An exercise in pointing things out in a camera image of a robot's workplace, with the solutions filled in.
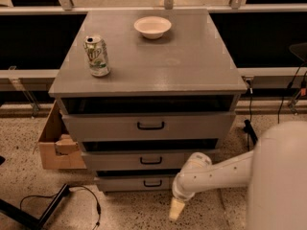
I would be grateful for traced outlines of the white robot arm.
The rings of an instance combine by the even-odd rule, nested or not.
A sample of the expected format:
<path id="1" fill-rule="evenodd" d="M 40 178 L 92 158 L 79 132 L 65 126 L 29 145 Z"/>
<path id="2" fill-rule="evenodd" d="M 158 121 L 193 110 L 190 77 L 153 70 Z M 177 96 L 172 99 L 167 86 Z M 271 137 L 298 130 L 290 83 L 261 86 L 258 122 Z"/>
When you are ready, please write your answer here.
<path id="1" fill-rule="evenodd" d="M 214 164 L 194 152 L 176 175 L 169 219 L 196 193 L 248 188 L 247 230 L 307 230 L 307 122 L 266 130 L 253 150 Z"/>

